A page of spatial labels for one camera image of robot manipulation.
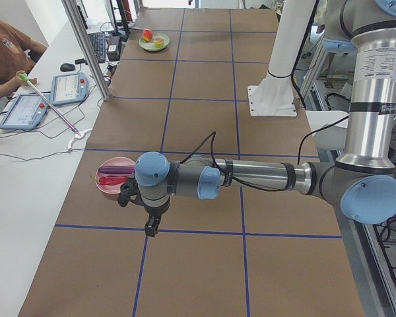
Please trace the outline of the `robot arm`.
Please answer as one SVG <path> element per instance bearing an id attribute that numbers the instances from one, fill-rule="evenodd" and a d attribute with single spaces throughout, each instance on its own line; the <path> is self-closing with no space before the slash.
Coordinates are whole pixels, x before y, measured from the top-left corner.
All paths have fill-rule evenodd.
<path id="1" fill-rule="evenodd" d="M 203 158 L 170 162 L 141 155 L 121 185 L 120 206 L 148 213 L 147 236 L 158 232 L 173 195 L 214 199 L 221 187 L 296 190 L 325 200 L 346 217 L 376 225 L 396 214 L 396 179 L 388 150 L 396 113 L 396 1 L 328 1 L 324 38 L 357 49 L 343 154 L 333 163 L 298 164 Z"/>

